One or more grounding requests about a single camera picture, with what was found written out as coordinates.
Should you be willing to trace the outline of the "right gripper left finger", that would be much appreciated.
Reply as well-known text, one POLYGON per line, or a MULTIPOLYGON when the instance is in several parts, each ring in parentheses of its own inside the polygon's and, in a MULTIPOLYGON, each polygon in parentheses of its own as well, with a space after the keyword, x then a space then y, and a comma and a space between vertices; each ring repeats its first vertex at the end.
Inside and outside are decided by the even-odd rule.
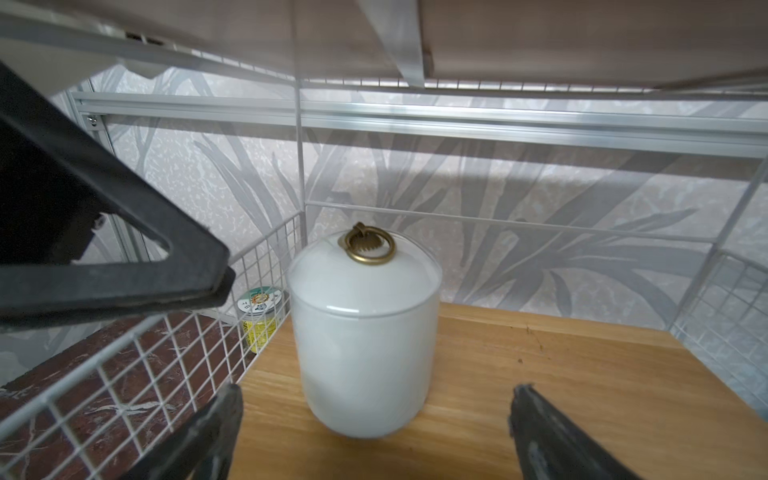
POLYGON ((242 389, 223 386, 180 429, 145 454, 123 479, 226 479, 244 414, 242 389))

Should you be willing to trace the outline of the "white wire shelf rack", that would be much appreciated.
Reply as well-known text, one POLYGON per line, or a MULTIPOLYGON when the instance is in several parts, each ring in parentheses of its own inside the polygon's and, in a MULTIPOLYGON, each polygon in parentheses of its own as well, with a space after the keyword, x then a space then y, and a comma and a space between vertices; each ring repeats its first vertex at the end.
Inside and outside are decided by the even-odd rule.
POLYGON ((5 1, 10 68, 219 239, 220 306, 87 323, 1 389, 5 479, 115 479, 227 384, 233 479, 517 479, 531 383, 646 479, 767 475, 763 1, 5 1), (407 425, 332 432, 291 295, 237 300, 363 222, 443 271, 407 425))

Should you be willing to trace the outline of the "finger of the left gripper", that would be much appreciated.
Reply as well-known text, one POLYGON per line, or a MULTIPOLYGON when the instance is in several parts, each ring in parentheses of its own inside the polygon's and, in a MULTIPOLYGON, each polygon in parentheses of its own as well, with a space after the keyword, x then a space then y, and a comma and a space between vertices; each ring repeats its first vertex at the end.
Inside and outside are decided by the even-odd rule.
POLYGON ((1 70, 1 329, 212 308, 229 249, 1 70))

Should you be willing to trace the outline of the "white canister middle left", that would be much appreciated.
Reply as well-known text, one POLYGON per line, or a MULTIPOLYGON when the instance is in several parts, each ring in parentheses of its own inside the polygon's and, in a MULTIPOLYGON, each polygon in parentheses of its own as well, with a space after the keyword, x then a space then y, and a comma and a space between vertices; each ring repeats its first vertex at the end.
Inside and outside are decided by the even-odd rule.
POLYGON ((341 435, 407 425, 432 378, 443 271, 399 233, 357 223, 304 248, 287 273, 302 391, 341 435))

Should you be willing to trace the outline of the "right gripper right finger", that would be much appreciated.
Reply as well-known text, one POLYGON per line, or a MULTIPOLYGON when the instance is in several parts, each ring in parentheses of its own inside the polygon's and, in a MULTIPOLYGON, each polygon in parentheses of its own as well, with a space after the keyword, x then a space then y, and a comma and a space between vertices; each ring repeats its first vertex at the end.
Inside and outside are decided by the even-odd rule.
POLYGON ((514 387, 508 417, 525 479, 636 479, 531 384, 514 387))

